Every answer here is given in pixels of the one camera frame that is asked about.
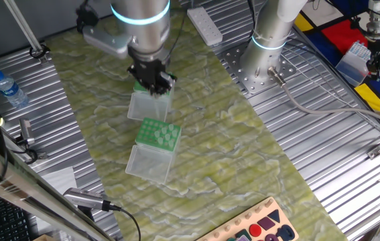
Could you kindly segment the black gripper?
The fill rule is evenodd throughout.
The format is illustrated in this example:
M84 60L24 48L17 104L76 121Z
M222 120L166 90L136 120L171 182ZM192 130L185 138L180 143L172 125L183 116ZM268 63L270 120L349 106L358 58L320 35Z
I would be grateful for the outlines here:
M151 62L134 60L127 71L142 87L147 88L149 95L154 98L159 98L165 92L169 92L177 80L176 76L165 72L166 65L160 60Z

